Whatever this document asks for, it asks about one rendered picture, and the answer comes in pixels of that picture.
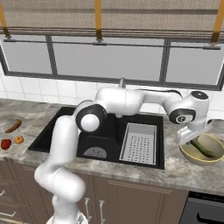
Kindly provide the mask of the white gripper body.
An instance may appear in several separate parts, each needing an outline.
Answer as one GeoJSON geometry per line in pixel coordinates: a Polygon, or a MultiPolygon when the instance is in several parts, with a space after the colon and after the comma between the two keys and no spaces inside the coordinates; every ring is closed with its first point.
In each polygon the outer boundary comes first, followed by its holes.
{"type": "Polygon", "coordinates": [[[176,135],[176,142],[179,145],[185,144],[191,141],[195,137],[198,137],[204,130],[205,124],[188,124],[184,128],[180,129],[176,135]]]}

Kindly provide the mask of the yellow-green bowl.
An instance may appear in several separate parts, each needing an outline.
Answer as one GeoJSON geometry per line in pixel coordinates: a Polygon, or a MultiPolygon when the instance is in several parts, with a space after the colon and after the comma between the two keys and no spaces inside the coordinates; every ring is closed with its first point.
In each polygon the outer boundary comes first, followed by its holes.
{"type": "Polygon", "coordinates": [[[224,158],[224,145],[214,136],[204,133],[198,139],[199,143],[207,150],[212,151],[217,157],[207,157],[193,144],[185,143],[179,146],[183,156],[197,165],[213,165],[224,158]]]}

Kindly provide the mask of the black sink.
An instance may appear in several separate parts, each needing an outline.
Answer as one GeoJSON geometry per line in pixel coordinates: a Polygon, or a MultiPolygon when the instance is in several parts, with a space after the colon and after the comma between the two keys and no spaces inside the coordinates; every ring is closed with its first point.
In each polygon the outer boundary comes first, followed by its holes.
{"type": "Polygon", "coordinates": [[[79,134],[76,156],[78,158],[90,158],[163,170],[165,168],[164,120],[161,116],[154,115],[131,115],[117,118],[115,115],[109,114],[97,131],[92,133],[81,132],[79,134]],[[136,164],[119,159],[128,123],[155,125],[157,127],[155,165],[136,164]]]}

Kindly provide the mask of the green cucumber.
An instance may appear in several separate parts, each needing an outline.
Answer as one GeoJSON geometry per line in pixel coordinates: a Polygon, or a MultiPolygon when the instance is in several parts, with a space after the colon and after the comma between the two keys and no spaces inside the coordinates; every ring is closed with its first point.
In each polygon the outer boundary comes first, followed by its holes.
{"type": "Polygon", "coordinates": [[[210,151],[206,149],[197,138],[194,138],[190,141],[190,144],[192,144],[195,148],[197,148],[204,156],[208,158],[217,158],[217,154],[213,151],[210,151]]]}

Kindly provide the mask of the grey perforated drain rack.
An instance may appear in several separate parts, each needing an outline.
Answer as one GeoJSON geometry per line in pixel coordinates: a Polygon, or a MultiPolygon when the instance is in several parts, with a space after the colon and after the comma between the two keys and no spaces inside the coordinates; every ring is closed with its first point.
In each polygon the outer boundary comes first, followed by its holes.
{"type": "Polygon", "coordinates": [[[141,165],[156,164],[157,127],[155,125],[127,124],[119,159],[141,165]]]}

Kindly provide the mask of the black dishwasher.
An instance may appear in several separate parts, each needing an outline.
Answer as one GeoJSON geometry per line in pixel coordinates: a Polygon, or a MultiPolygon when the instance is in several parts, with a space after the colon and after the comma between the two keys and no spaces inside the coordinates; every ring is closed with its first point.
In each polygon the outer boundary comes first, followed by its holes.
{"type": "Polygon", "coordinates": [[[224,224],[224,196],[189,192],[179,224],[224,224]]]}

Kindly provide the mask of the grey-framed window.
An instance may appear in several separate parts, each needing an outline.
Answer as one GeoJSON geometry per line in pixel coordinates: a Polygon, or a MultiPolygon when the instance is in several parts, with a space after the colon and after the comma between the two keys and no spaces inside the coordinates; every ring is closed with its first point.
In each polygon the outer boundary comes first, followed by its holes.
{"type": "Polygon", "coordinates": [[[94,38],[0,35],[7,75],[221,90],[224,43],[156,38],[94,38]]]}

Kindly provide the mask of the beige window blind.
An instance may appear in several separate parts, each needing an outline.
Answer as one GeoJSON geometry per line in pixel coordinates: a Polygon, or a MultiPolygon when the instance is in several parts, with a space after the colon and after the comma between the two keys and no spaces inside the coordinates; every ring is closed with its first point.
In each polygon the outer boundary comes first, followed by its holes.
{"type": "MultiPolygon", "coordinates": [[[[101,0],[102,36],[209,39],[221,0],[101,0]]],[[[11,34],[93,37],[95,0],[0,0],[11,34]]]]}

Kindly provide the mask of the brown drawer front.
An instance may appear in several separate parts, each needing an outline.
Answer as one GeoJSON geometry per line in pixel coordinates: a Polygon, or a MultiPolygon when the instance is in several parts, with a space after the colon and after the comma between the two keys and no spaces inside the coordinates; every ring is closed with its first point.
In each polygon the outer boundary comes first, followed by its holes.
{"type": "Polygon", "coordinates": [[[15,183],[21,189],[39,188],[34,180],[36,168],[28,164],[15,163],[10,159],[0,159],[0,179],[15,183]]]}
{"type": "Polygon", "coordinates": [[[24,202],[16,184],[0,182],[0,192],[2,190],[5,190],[5,194],[0,196],[0,212],[12,214],[15,211],[17,214],[12,218],[0,215],[0,220],[46,224],[47,213],[37,208],[32,209],[27,202],[24,202]]]}

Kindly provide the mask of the red fruit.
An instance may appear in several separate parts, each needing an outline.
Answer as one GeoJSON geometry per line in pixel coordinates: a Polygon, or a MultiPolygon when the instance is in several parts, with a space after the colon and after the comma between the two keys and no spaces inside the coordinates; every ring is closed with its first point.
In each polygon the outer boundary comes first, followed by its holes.
{"type": "Polygon", "coordinates": [[[1,148],[6,151],[11,147],[11,140],[10,139],[3,139],[1,141],[1,148]]]}

